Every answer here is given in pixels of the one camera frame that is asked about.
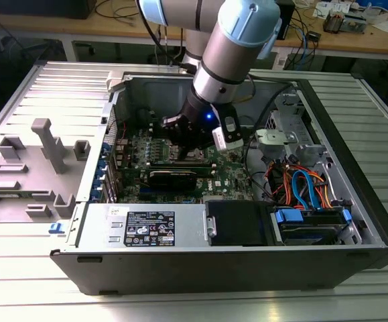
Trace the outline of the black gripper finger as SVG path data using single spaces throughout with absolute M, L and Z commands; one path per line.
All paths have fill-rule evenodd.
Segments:
M 177 145 L 178 158 L 185 158 L 192 149 L 191 141 L 194 134 L 188 118 L 184 115 L 165 117 L 162 121 L 162 127 L 173 145 Z
M 204 150 L 214 145 L 214 139 L 212 137 L 195 137 L 190 138 L 188 143 L 188 153 L 195 149 Z

